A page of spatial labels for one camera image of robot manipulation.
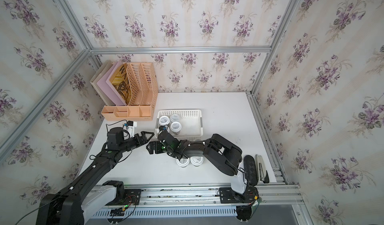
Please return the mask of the yogurt cup back row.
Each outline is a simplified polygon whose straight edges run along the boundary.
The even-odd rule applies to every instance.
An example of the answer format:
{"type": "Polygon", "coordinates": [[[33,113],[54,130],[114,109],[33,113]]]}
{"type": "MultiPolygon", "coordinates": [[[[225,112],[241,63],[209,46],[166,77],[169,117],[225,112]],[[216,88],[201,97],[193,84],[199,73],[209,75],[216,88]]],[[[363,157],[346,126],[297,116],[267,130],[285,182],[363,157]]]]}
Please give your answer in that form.
{"type": "Polygon", "coordinates": [[[164,115],[159,117],[159,126],[168,126],[170,124],[171,120],[168,116],[164,115]]]}
{"type": "Polygon", "coordinates": [[[181,116],[178,114],[172,114],[170,115],[170,121],[173,122],[179,122],[181,120],[181,116]]]}

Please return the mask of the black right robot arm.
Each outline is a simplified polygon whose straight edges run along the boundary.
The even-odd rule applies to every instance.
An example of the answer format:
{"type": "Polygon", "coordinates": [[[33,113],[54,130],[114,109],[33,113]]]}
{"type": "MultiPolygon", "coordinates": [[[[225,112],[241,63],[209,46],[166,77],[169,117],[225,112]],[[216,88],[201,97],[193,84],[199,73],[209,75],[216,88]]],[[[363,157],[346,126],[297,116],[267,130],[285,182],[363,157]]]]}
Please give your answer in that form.
{"type": "Polygon", "coordinates": [[[178,140],[163,130],[158,134],[158,140],[149,142],[146,148],[151,155],[167,154],[179,162],[205,158],[223,174],[236,177],[231,188],[238,194],[244,194],[246,188],[259,183],[255,159],[250,155],[243,156],[240,147],[219,134],[204,141],[189,141],[178,140]]]}

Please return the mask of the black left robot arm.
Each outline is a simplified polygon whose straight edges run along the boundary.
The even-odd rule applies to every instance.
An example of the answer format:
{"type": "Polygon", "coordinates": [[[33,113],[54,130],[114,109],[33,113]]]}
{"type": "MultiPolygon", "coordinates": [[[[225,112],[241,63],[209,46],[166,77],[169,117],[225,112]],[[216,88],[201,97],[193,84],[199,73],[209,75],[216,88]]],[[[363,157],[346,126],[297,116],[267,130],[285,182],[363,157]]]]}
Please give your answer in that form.
{"type": "Polygon", "coordinates": [[[88,209],[83,202],[101,178],[120,162],[123,153],[147,144],[155,135],[153,132],[141,132],[126,139],[125,132],[120,127],[110,129],[102,150],[88,168],[68,186],[41,200],[37,225],[84,225],[107,204],[99,203],[88,209]]]}

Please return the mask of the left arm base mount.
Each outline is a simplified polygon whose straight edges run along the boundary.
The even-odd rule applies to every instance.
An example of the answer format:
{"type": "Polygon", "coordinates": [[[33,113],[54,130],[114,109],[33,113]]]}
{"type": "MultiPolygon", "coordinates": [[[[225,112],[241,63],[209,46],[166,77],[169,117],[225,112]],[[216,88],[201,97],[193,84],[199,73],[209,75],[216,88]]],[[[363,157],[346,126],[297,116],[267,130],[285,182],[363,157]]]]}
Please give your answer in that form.
{"type": "Polygon", "coordinates": [[[120,206],[120,205],[138,205],[142,190],[140,189],[126,189],[122,181],[107,181],[103,186],[113,186],[116,188],[115,198],[107,203],[107,206],[120,206]]]}

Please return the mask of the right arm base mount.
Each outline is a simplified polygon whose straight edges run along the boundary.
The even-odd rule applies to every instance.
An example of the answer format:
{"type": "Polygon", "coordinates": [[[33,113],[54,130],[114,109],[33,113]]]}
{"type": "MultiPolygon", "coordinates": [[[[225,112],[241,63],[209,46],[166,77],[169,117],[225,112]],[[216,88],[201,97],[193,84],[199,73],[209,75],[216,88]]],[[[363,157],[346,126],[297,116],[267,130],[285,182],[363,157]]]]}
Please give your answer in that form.
{"type": "Polygon", "coordinates": [[[248,187],[239,194],[231,188],[219,188],[218,195],[221,204],[251,204],[258,199],[259,191],[256,187],[248,187]]]}

